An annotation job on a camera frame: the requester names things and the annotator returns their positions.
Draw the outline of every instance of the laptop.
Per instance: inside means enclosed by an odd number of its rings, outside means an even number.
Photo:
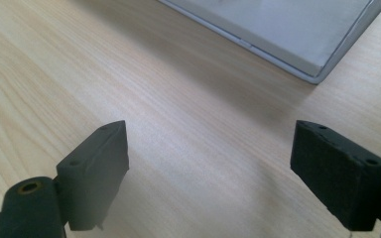
[[[381,12],[381,0],[160,1],[313,84]]]

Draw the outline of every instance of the wooden table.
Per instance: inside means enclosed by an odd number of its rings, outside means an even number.
[[[313,86],[154,0],[0,1],[0,207],[127,123],[104,231],[68,237],[348,237],[290,170],[298,119],[381,157],[381,14]]]

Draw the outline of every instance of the screw hole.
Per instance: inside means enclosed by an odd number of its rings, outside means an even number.
[[[366,160],[366,163],[370,166],[376,166],[378,164],[377,161],[370,160],[370,159]]]
[[[69,162],[69,165],[70,166],[77,166],[77,165],[79,165],[79,161],[71,161],[71,162]]]
[[[30,194],[40,189],[42,184],[39,181],[31,181],[27,184],[24,184],[18,188],[18,193],[22,195]]]

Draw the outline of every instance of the light wood grain surface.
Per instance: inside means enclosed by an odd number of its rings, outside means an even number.
[[[105,229],[68,237],[348,237],[290,170],[297,119],[381,157],[381,14],[313,86],[154,0],[0,1],[0,207],[126,120]]]

